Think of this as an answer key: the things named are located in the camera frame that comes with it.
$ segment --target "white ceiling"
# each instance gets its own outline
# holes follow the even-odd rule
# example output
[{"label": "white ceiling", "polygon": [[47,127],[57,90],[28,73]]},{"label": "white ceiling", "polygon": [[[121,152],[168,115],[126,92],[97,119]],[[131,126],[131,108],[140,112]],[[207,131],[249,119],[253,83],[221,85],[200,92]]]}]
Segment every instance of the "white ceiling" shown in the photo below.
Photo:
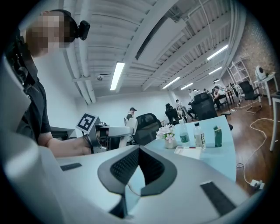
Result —
[{"label": "white ceiling", "polygon": [[[77,0],[76,21],[80,21],[82,1]],[[176,5],[168,12],[162,11],[162,16],[158,17],[157,21],[164,15],[172,16],[173,20],[184,19],[184,35],[163,53],[158,61],[141,64],[135,58],[136,54],[132,54],[135,52],[131,50],[134,47],[132,43],[137,42],[139,32],[143,31],[144,25],[149,24],[149,20],[154,22],[153,14],[160,11],[165,0],[92,0],[92,16],[89,21],[91,28],[86,41],[91,75],[88,79],[92,80],[94,91],[110,89],[118,61],[124,61],[126,66],[129,66],[122,73],[123,79],[120,79],[118,89],[142,87],[143,91],[150,87],[161,89],[178,76],[181,79],[175,82],[171,89],[181,88],[188,82],[205,76],[206,71],[221,66],[226,56],[225,52],[209,62],[207,57],[215,51],[213,46],[217,50],[229,42],[232,20],[230,1],[201,1],[206,2],[203,6],[209,19],[213,43],[202,8],[199,7],[188,18],[188,13],[200,5],[198,0],[174,0]],[[78,42],[75,42],[75,46],[80,73],[83,74]],[[107,74],[103,75],[102,81],[97,80],[100,74]]]}]

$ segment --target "fluorescent light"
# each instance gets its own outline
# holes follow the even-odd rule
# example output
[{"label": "fluorescent light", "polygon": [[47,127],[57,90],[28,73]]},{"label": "fluorescent light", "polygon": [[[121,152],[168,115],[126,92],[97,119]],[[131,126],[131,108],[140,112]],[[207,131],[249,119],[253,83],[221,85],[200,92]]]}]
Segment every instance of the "fluorescent light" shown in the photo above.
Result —
[{"label": "fluorescent light", "polygon": [[192,84],[193,84],[193,83],[190,83],[190,84],[184,86],[183,88],[181,88],[181,90],[186,89],[187,87],[191,86]]},{"label": "fluorescent light", "polygon": [[214,73],[214,72],[217,72],[217,71],[220,70],[221,68],[222,68],[222,67],[219,67],[219,68],[215,69],[213,72],[210,72],[209,75],[211,75],[211,74]]},{"label": "fluorescent light", "polygon": [[170,86],[172,83],[176,82],[180,77],[175,78],[173,81],[171,81],[170,83],[168,83],[166,86],[163,87],[163,89],[167,88],[168,86]]},{"label": "fluorescent light", "polygon": [[117,65],[115,66],[115,72],[114,72],[110,90],[115,90],[117,88],[117,84],[118,84],[119,78],[121,76],[123,67],[124,67],[124,63],[122,63],[122,62],[118,62]]},{"label": "fluorescent light", "polygon": [[209,61],[211,58],[215,57],[217,54],[221,53],[223,50],[225,50],[226,48],[228,48],[228,45],[226,45],[225,47],[221,48],[220,50],[218,50],[217,52],[215,52],[214,54],[212,54],[209,58],[207,58],[207,60]]}]

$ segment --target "electrical outlet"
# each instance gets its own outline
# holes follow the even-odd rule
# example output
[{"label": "electrical outlet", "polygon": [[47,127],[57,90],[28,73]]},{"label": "electrical outlet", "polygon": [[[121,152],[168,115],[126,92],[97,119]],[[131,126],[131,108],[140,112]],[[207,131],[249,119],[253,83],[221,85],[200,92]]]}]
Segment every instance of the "electrical outlet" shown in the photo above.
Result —
[{"label": "electrical outlet", "polygon": [[[250,185],[251,185],[252,187],[255,188],[255,185],[257,185],[257,184],[259,184],[259,181],[257,181],[257,180],[252,180],[252,182],[251,182]],[[264,187],[264,183],[262,182],[262,183],[260,184],[259,189],[263,189],[263,187]]]}]

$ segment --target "wooden floor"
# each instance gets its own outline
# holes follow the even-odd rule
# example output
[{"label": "wooden floor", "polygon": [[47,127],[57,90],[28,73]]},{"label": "wooden floor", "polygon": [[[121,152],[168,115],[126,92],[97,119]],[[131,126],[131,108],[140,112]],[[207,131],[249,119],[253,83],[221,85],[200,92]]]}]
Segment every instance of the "wooden floor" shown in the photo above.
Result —
[{"label": "wooden floor", "polygon": [[[235,105],[230,105],[230,108],[236,107],[236,99],[234,99]],[[250,103],[244,101],[241,103],[241,107]],[[259,102],[253,104],[254,107],[259,106]],[[237,111],[231,112],[228,116],[228,122],[233,126],[231,134],[234,140],[236,162],[245,163],[252,153],[262,144],[265,137],[264,135],[250,128],[250,124],[260,118],[273,119],[273,107],[268,105],[268,98],[262,98],[262,110],[256,114],[246,112],[247,108],[236,109]],[[222,108],[221,112],[228,111],[228,108]],[[278,106],[278,120],[280,120],[280,107]],[[274,150],[270,152],[270,143],[273,131],[273,121],[260,120],[257,121],[252,127],[260,129],[266,133],[267,139],[264,145],[254,153],[245,165],[245,176],[248,182],[254,180],[262,180],[264,183],[268,183],[274,172],[276,163],[279,162],[280,151],[280,122],[277,126],[277,136]],[[241,186],[249,195],[254,194],[254,190],[249,184],[247,184],[243,178],[243,169],[237,168],[236,170],[236,183]]]}]

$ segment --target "white desk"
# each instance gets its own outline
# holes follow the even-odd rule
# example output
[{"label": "white desk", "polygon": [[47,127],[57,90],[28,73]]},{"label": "white desk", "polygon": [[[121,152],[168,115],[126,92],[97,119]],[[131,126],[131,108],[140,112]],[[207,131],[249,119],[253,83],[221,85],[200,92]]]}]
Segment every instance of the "white desk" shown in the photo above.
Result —
[{"label": "white desk", "polygon": [[272,133],[272,139],[270,144],[270,151],[273,150],[276,134],[277,134],[277,103],[280,103],[280,95],[272,94],[272,101],[273,101],[273,133]]},{"label": "white desk", "polygon": [[271,79],[274,79],[276,91],[278,91],[279,89],[278,89],[277,81],[276,81],[276,78],[275,78],[274,74],[269,75],[267,78],[265,78],[265,79],[263,79],[261,81],[254,81],[256,87],[258,87],[259,84],[264,83],[264,85],[266,87],[266,94],[267,94],[267,97],[268,97],[268,103],[269,103],[270,106],[271,106],[271,98],[270,98],[270,90],[268,88],[267,82],[269,80],[271,80]]}]

